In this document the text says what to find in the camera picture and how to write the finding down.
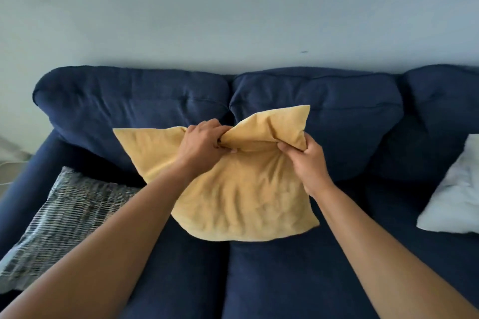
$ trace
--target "forearm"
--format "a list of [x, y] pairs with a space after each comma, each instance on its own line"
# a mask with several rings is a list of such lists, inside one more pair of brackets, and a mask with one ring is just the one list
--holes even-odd
[[464, 297], [340, 189], [317, 191], [314, 197], [382, 319], [479, 318]]
[[162, 171], [36, 280], [0, 318], [116, 317], [190, 181], [177, 167]]

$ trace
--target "blue fabric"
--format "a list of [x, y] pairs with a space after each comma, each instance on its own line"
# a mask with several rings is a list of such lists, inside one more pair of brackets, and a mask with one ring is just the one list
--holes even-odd
[[[145, 184], [139, 175], [125, 173], [105, 159], [64, 142], [53, 131], [0, 200], [1, 257], [20, 239], [44, 204], [63, 166], [105, 182], [136, 187]], [[194, 238], [169, 219], [121, 317], [218, 318], [227, 262], [227, 243]], [[0, 295], [0, 310], [18, 293]]]
[[369, 171], [406, 182], [438, 184], [479, 133], [479, 68], [433, 65], [399, 78], [404, 119], [383, 140]]
[[335, 181], [362, 173], [384, 134], [403, 116], [389, 74], [283, 68], [239, 75], [232, 89], [236, 122], [259, 111], [311, 105], [306, 131], [324, 148]]
[[367, 183], [366, 198], [376, 222], [479, 308], [479, 234], [416, 228], [434, 188], [377, 178]]
[[[357, 185], [339, 187], [363, 207]], [[317, 228], [269, 242], [231, 242], [223, 319], [378, 317], [312, 203]]]
[[229, 123], [230, 88], [216, 74], [116, 67], [63, 67], [36, 85], [33, 100], [70, 144], [125, 171], [135, 167], [113, 128], [156, 128]]

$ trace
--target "hand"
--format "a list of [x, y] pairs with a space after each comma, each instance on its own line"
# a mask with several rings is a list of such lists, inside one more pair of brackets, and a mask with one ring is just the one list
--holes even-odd
[[218, 146], [219, 138], [231, 126], [221, 125], [217, 119], [190, 125], [178, 149], [175, 165], [189, 173], [191, 179], [209, 171], [231, 149]]
[[304, 137], [307, 145], [304, 152], [283, 141], [278, 143], [278, 148], [293, 162], [295, 172], [303, 182], [306, 193], [317, 198], [320, 191], [334, 187], [334, 183], [326, 168], [323, 148], [308, 133], [304, 133]]

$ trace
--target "yellow pillow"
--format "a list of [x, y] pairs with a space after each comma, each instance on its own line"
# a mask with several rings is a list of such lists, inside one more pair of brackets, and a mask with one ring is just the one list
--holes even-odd
[[[308, 231], [319, 221], [279, 140], [306, 149], [309, 106], [254, 114], [224, 134], [237, 148], [196, 178], [171, 213], [191, 235], [209, 241], [268, 241]], [[171, 164], [186, 128], [114, 129], [138, 173], [151, 182]]]

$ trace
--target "person's right arm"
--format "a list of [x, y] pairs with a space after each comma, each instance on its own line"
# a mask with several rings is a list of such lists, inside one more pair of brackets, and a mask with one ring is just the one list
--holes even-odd
[[472, 304], [334, 185], [322, 148], [305, 136], [304, 152], [283, 142], [278, 147], [318, 202], [380, 318], [479, 318]]

